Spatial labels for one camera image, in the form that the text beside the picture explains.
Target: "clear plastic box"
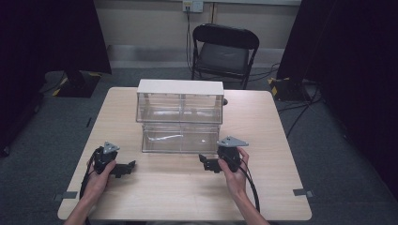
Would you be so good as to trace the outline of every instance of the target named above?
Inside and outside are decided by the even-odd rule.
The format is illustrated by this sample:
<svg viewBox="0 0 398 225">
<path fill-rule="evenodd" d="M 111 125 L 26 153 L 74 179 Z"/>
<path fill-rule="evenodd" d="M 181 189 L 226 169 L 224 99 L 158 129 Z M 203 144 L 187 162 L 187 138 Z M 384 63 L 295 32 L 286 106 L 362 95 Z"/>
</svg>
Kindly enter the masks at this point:
<svg viewBox="0 0 398 225">
<path fill-rule="evenodd" d="M 222 99 L 222 82 L 141 80 L 136 121 L 143 123 L 143 152 L 215 153 Z"/>
</svg>

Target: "hand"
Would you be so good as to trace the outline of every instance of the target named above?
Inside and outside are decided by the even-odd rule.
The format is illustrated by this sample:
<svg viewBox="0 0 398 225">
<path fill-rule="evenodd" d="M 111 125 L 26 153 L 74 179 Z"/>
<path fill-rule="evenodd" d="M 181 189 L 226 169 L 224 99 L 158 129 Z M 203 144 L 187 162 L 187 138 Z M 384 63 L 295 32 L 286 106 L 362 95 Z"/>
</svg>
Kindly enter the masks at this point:
<svg viewBox="0 0 398 225">
<path fill-rule="evenodd" d="M 85 187 L 84 195 L 82 199 L 85 199 L 94 205 L 99 200 L 106 184 L 108 183 L 108 177 L 111 170 L 115 167 L 116 161 L 112 160 L 106 165 L 104 171 L 101 174 L 97 174 L 94 171 L 93 165 L 90 166 L 90 175 L 88 177 L 87 186 Z"/>
<path fill-rule="evenodd" d="M 248 170 L 246 165 L 249 162 L 249 155 L 241 147 L 237 147 L 237 150 L 242 155 L 242 161 L 246 163 L 241 162 L 240 167 L 246 172 Z M 236 172 L 231 172 L 228 164 L 223 159 L 219 159 L 219 165 L 223 170 L 226 184 L 232 197 L 235 199 L 240 194 L 246 195 L 246 176 L 243 171 L 238 169 Z"/>
</svg>

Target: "table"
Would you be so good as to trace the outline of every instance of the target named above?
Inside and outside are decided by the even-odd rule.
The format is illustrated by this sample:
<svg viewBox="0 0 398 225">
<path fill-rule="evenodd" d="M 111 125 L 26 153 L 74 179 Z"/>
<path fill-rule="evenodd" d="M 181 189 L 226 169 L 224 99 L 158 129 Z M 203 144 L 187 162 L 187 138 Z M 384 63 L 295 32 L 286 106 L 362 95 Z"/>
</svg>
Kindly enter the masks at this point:
<svg viewBox="0 0 398 225">
<path fill-rule="evenodd" d="M 85 163 L 105 141 L 120 146 L 117 163 L 136 160 L 132 174 L 110 178 L 91 219 L 107 220 L 242 220 L 222 173 L 205 171 L 196 154 L 142 153 L 142 127 L 136 123 L 135 87 L 114 87 L 71 178 L 68 191 L 79 191 Z M 308 220 L 312 216 L 296 164 L 272 96 L 266 91 L 225 90 L 221 139 L 230 135 L 248 142 L 261 214 L 268 220 Z M 248 195 L 253 201 L 247 183 Z M 58 216 L 66 219 L 76 199 L 64 199 Z"/>
</svg>

